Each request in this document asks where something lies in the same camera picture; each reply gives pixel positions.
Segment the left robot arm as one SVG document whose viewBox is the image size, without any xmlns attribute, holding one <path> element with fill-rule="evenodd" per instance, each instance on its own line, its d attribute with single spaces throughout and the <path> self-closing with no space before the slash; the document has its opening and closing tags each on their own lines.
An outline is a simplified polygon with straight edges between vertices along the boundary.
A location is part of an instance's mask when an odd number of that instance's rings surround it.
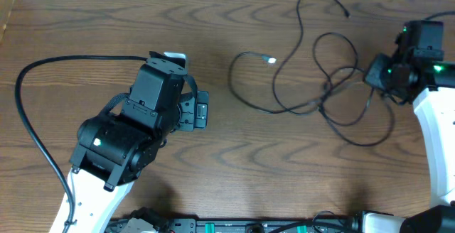
<svg viewBox="0 0 455 233">
<path fill-rule="evenodd" d="M 205 129 L 209 96 L 188 74 L 183 53 L 151 53 L 128 93 L 84 121 L 70 158 L 71 195 L 52 232 L 103 232 L 141 171 L 174 131 Z"/>
</svg>

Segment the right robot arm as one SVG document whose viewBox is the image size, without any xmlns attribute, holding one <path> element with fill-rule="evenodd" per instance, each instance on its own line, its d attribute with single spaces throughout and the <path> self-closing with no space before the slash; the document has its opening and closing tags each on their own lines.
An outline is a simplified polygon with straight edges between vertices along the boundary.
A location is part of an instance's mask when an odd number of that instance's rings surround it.
<svg viewBox="0 0 455 233">
<path fill-rule="evenodd" d="M 413 106 L 429 166 L 430 205 L 408 218 L 364 212 L 361 232 L 454 231 L 454 63 L 444 60 L 443 34 L 441 21 L 408 21 L 397 50 L 377 55 L 366 71 L 366 84 Z"/>
</svg>

